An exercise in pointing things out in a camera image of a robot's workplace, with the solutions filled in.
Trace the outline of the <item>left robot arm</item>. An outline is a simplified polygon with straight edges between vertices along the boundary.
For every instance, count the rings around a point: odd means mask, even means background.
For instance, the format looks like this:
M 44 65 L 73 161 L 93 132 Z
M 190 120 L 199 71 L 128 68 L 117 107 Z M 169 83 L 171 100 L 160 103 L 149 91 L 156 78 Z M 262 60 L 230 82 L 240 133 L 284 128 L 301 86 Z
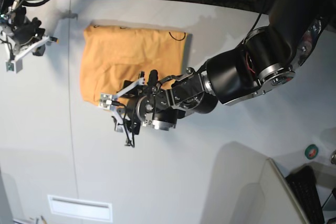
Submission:
M 140 128 L 176 127 L 193 113 L 208 114 L 218 103 L 233 105 L 266 94 L 295 76 L 314 51 L 335 12 L 335 0 L 275 0 L 269 24 L 247 33 L 232 50 L 206 60 L 199 69 L 160 79 L 125 81 L 113 96 L 117 107 L 115 129 L 126 135 L 126 146 L 135 146 Z M 117 98 L 127 98 L 122 104 Z

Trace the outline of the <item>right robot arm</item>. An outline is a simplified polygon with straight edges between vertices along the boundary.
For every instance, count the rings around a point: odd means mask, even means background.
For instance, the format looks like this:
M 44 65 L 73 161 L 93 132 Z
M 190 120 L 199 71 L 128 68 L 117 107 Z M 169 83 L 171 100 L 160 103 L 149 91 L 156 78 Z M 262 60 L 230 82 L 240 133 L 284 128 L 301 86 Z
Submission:
M 57 41 L 57 38 L 46 34 L 40 19 L 27 17 L 28 7 L 39 7 L 49 1 L 31 3 L 28 0 L 1 0 L 1 43 L 7 45 L 9 61 L 30 52 L 42 56 L 45 44 Z

